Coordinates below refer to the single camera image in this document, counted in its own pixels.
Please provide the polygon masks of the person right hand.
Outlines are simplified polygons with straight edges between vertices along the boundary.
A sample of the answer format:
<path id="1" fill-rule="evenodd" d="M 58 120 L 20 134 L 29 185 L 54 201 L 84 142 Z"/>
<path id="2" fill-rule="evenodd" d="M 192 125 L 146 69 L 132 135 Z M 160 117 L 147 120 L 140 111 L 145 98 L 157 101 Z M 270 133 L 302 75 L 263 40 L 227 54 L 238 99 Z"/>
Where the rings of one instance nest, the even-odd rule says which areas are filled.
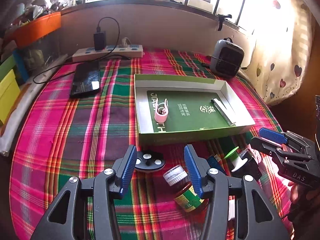
<path id="1" fill-rule="evenodd" d="M 319 205 L 319 188 L 316 190 L 305 189 L 302 185 L 292 181 L 288 183 L 288 186 L 291 187 L 290 201 L 292 204 L 298 203 L 302 195 L 305 195 L 306 200 L 313 202 L 315 205 Z"/>

